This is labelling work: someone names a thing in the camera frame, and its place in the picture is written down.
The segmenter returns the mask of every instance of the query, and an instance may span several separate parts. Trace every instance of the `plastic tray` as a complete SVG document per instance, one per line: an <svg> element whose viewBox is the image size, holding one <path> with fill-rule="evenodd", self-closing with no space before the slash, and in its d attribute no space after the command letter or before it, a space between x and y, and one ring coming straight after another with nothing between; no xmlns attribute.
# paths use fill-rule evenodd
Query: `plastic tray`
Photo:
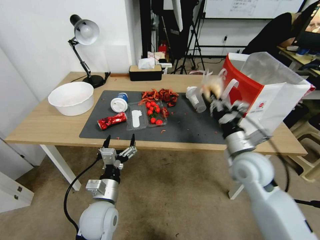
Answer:
<svg viewBox="0 0 320 240"><path fill-rule="evenodd" d="M140 122L139 127L133 126L133 123L132 123L133 110L139 110L142 113L142 115L139 117L139 122ZM138 106L138 102L129 103L128 109L126 110L126 115L127 115L127 131L141 130L147 127L148 118L147 118L147 108L145 104Z"/></svg>
<svg viewBox="0 0 320 240"><path fill-rule="evenodd" d="M162 101L155 101L155 102L156 102L156 104L159 106L160 109L163 108ZM166 118L166 117L163 117L162 114L161 114L161 112L158 113L158 115L157 115L157 117L156 117L157 120L158 120L158 119L162 120L163 123L162 123L161 125L151 124L151 123L150 123L150 119L151 119L151 117L150 117L150 116L147 116L147 126L148 126L148 127L159 127L159 126L161 127L161 126L164 126L164 125L166 125L166 124L168 123L167 118Z"/></svg>

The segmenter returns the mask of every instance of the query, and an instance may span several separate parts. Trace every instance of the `desk lamp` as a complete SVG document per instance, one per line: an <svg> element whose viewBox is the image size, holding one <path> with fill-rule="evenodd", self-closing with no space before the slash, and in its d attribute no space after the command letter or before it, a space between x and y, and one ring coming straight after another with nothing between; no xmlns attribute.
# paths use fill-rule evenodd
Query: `desk lamp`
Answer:
<svg viewBox="0 0 320 240"><path fill-rule="evenodd" d="M88 65L82 61L75 46L80 43L82 45L90 45L94 43L99 36L99 27L95 22L90 20L81 19L78 15L72 15L70 22L74 26L74 37L68 41L74 53L80 60L80 64L87 73L87 77L83 82L91 84L94 88L100 87L106 83L106 80L99 75L91 75L91 70Z"/></svg>

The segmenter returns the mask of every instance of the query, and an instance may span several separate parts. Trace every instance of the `white bowl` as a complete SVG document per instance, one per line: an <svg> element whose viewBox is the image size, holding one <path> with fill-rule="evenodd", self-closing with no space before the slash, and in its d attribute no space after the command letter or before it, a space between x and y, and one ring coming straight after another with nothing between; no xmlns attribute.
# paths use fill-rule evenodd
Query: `white bowl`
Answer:
<svg viewBox="0 0 320 240"><path fill-rule="evenodd" d="M66 83L54 89L48 101L63 115L80 115L93 106L93 86L86 82Z"/></svg>

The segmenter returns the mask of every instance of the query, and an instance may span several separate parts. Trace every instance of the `black box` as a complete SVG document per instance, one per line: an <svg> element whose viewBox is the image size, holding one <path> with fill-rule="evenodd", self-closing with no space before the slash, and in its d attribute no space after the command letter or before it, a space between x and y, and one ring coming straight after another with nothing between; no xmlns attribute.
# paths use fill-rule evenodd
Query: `black box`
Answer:
<svg viewBox="0 0 320 240"><path fill-rule="evenodd" d="M154 69L139 69L137 65L129 68L131 81L160 81L162 78L161 65L155 65Z"/></svg>

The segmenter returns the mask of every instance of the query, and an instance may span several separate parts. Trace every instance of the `black lamp arm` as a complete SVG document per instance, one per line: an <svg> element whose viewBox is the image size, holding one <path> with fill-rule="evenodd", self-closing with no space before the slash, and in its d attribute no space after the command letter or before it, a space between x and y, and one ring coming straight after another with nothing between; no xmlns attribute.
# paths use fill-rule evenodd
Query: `black lamp arm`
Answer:
<svg viewBox="0 0 320 240"><path fill-rule="evenodd" d="M78 42L75 41L75 38L72 38L72 39L70 39L70 40L68 41L68 43L69 43L70 46L72 47L74 53L77 55L77 57L78 57L78 59L79 59L79 61L80 61L81 66L82 66L83 69L86 71L87 77L88 77L88 78L91 78L91 70L90 70L90 68L88 67L88 65L87 65L84 61L82 61L81 57L79 56L79 54L78 54L78 52L77 52L77 50L76 50L76 47L75 47L75 46L78 44Z"/></svg>

